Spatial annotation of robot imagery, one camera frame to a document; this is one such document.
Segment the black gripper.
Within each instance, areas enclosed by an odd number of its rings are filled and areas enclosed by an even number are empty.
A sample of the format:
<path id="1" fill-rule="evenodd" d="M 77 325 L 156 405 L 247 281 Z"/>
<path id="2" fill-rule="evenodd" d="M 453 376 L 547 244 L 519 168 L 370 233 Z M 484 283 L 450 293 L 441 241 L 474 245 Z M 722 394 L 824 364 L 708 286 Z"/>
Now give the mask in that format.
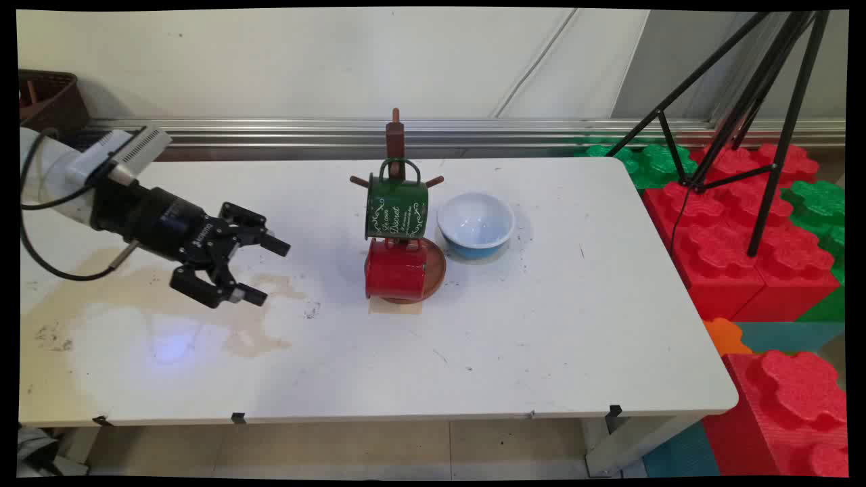
<path id="1" fill-rule="evenodd" d="M 120 235 L 127 243 L 136 241 L 141 249 L 168 261 L 182 262 L 169 286 L 208 308 L 241 301 L 262 307 L 268 299 L 262 290 L 235 280 L 225 248 L 217 246 L 222 256 L 212 259 L 207 241 L 217 229 L 226 229 L 223 234 L 239 246 L 260 246 L 282 258 L 291 249 L 267 228 L 263 215 L 225 202 L 218 216 L 210 216 L 185 198 L 159 187 L 148 189 L 136 180 L 130 185 L 112 180 L 96 184 L 90 225 Z"/>

